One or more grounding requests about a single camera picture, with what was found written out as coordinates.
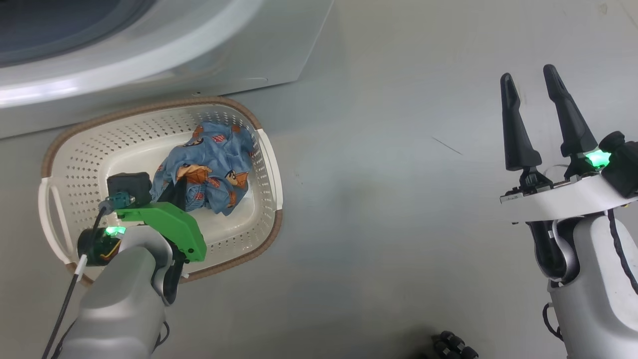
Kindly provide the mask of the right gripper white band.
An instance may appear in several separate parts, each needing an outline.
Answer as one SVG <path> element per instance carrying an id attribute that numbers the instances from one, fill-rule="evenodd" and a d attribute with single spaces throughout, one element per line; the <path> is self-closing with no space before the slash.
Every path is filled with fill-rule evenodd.
<path id="1" fill-rule="evenodd" d="M 590 214 L 603 213 L 637 200 L 624 197 L 602 175 L 588 177 L 596 168 L 586 156 L 598 143 L 584 120 L 556 66 L 543 68 L 548 96 L 556 107 L 563 143 L 560 151 L 570 159 L 564 173 L 567 181 L 549 186 L 538 172 L 540 153 L 533 148 L 520 115 L 520 96 L 510 73 L 500 78 L 504 166 L 520 171 L 519 186 L 500 197 L 500 204 L 512 223 L 526 223 L 534 241 L 536 263 L 549 280 L 573 280 L 580 270 L 574 240 L 560 234 L 561 222 L 576 223 Z"/>

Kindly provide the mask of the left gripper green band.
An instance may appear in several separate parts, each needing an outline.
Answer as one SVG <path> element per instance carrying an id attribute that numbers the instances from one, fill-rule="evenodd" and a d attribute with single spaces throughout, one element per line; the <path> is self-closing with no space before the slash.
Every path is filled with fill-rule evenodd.
<path id="1" fill-rule="evenodd" d="M 119 253 L 139 247 L 153 256 L 151 286 L 165 305 L 172 305 L 177 298 L 184 265 L 201 263 L 207 254 L 197 221 L 186 213 L 186 202 L 187 179 L 180 178 L 166 185 L 158 202 L 116 209 L 122 222 L 137 223 L 126 228 Z"/>

